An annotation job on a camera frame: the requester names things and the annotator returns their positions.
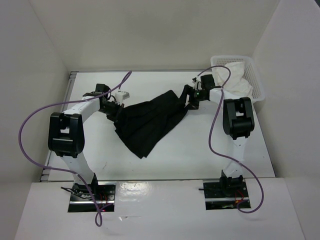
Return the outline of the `black pleated skirt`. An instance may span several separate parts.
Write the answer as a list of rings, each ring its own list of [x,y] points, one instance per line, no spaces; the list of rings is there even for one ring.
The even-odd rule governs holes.
[[[187,112],[186,105],[169,90],[150,101],[125,107],[114,123],[115,132],[133,154],[146,158]]]

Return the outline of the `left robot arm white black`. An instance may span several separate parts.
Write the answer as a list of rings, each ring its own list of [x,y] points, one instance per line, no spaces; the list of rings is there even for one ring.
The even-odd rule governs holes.
[[[81,101],[63,112],[54,112],[49,120],[48,148],[60,157],[74,175],[73,191],[88,200],[98,197],[100,188],[96,174],[84,156],[85,133],[83,123],[94,113],[101,112],[116,122],[124,108],[123,101],[130,94],[118,89],[114,95],[105,84],[83,95]]]

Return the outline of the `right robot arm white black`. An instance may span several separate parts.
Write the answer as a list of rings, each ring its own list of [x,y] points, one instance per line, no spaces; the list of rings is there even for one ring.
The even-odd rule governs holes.
[[[216,85],[212,75],[203,75],[198,80],[192,79],[193,86],[185,85],[182,91],[182,98],[187,100],[188,110],[197,110],[201,101],[213,101],[218,98],[217,111],[209,131],[209,149],[217,156],[228,159],[228,165],[221,171],[219,178],[219,192],[229,197],[242,189],[244,150],[251,132],[255,128],[255,120],[251,99],[247,96],[233,96],[224,90],[224,85]],[[222,128],[229,136],[232,147],[230,154],[222,154],[214,150],[212,146],[213,128],[222,111]]]

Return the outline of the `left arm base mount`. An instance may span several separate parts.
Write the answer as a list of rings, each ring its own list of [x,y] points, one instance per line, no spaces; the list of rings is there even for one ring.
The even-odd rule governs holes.
[[[93,198],[84,185],[74,184],[72,187],[60,187],[70,193],[68,212],[87,213],[96,212],[97,209]],[[115,209],[116,183],[109,181],[99,181],[91,190],[94,199],[102,212],[113,212]]]

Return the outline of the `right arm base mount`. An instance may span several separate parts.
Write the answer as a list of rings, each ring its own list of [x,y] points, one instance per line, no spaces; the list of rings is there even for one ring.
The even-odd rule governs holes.
[[[198,190],[204,194],[206,210],[232,210],[237,208],[237,204],[240,209],[251,208],[245,181],[240,186],[223,190],[218,179],[204,180]]]

